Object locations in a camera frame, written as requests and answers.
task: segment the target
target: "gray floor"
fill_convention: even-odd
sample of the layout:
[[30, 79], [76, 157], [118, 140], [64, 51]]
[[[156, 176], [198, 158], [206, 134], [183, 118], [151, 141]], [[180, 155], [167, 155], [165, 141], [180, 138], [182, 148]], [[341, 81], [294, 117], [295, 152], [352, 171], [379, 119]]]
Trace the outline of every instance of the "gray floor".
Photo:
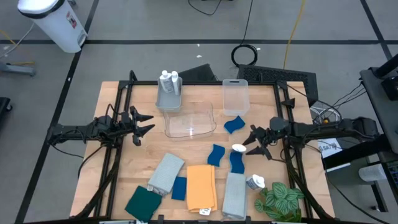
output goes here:
[[[211, 11], [217, 1], [193, 4]], [[398, 15], [395, 0], [367, 0], [371, 12], [386, 40], [398, 40]], [[93, 0], [77, 0], [74, 8], [84, 24]], [[16, 10], [16, 2], [1, 3], [0, 29], [18, 39], [31, 21]], [[288, 39], [299, 13], [300, 1], [254, 0], [247, 39]], [[167, 40], [167, 39], [241, 39], [244, 34], [249, 1], [223, 1], [212, 17], [194, 11], [186, 1], [99, 0], [89, 31], [92, 40]], [[27, 39], [49, 39], [34, 27]], [[294, 39], [300, 40], [377, 40], [359, 0], [307, 0], [302, 20]], [[0, 54], [4, 47], [0, 45]], [[161, 70], [182, 71], [209, 63], [219, 79], [234, 78], [238, 73], [230, 61], [236, 44], [143, 44], [84, 46], [63, 107], [60, 123], [88, 123], [95, 110], [102, 81], [126, 79], [133, 69], [139, 80], [155, 80]], [[282, 68], [285, 45], [255, 44], [259, 50], [257, 65]], [[388, 46], [398, 53], [398, 45]], [[34, 78], [0, 74], [0, 96], [10, 97], [14, 110], [0, 129], [0, 217], [2, 223], [15, 220], [27, 184], [39, 156], [44, 137], [52, 119], [73, 54], [62, 52], [53, 44], [22, 44], [4, 62], [25, 62], [26, 52], [35, 60]], [[237, 52], [237, 60], [247, 63], [251, 52]], [[386, 56], [375, 45], [291, 45], [286, 69], [315, 72], [321, 100], [333, 103], [356, 87], [359, 71], [379, 66]], [[367, 116], [376, 119], [366, 95], [340, 108], [347, 118]], [[60, 145], [66, 151], [83, 155], [85, 146], [79, 142]], [[67, 218], [77, 183], [81, 159], [50, 150], [25, 221]], [[341, 185], [344, 178], [335, 177], [342, 191], [367, 212], [388, 222], [396, 213], [377, 213], [369, 186]], [[380, 182], [390, 211], [396, 211], [392, 192]], [[349, 205], [330, 187], [336, 216], [342, 220], [374, 223]]]

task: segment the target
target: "gray cloth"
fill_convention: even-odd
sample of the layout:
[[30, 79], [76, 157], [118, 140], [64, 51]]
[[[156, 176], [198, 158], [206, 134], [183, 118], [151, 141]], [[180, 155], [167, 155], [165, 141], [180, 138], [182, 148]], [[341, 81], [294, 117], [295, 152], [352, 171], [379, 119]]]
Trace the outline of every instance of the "gray cloth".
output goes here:
[[153, 187], [153, 191], [161, 196], [167, 195], [171, 192], [174, 180], [183, 165], [184, 161], [182, 159], [166, 153], [149, 179], [148, 186]]
[[244, 220], [247, 210], [246, 177], [230, 172], [226, 179], [223, 216]]

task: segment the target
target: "orange cloth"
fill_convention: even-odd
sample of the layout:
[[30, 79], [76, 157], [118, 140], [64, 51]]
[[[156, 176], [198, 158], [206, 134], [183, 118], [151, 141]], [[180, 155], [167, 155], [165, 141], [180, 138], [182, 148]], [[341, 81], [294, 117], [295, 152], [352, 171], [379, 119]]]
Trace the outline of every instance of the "orange cloth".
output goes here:
[[199, 212], [202, 208], [217, 210], [214, 166], [187, 167], [187, 205], [190, 212]]

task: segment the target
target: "potted plant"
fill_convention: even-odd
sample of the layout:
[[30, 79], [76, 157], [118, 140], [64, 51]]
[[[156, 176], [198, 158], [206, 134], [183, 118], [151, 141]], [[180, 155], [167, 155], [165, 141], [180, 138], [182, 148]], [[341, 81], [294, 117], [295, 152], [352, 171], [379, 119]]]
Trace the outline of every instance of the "potted plant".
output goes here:
[[299, 199], [304, 198], [304, 194], [299, 189], [288, 189], [285, 184], [274, 182], [272, 190], [264, 188], [260, 195], [265, 203], [260, 199], [254, 202], [258, 212], [265, 212], [269, 218], [279, 222], [301, 221]]

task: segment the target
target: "dark blue sponge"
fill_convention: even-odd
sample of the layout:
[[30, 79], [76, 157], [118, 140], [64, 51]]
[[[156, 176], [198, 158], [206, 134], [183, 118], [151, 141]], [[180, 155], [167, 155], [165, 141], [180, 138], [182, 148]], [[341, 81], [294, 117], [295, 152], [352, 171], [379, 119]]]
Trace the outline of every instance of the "dark blue sponge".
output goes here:
[[227, 121], [224, 124], [224, 128], [226, 129], [226, 131], [229, 134], [232, 134], [235, 130], [241, 129], [243, 128], [243, 126], [245, 125], [244, 121], [242, 120], [242, 118], [240, 116], [237, 116], [235, 119], [233, 119], [232, 121]]
[[187, 193], [187, 178], [176, 177], [173, 185], [172, 199], [185, 200], [186, 193]]
[[213, 145], [213, 151], [207, 158], [207, 164], [213, 166], [220, 166], [220, 160], [224, 156], [225, 148], [223, 146]]
[[229, 161], [231, 163], [231, 172], [236, 174], [244, 173], [244, 165], [242, 161], [242, 153], [236, 152], [234, 150], [229, 154]]

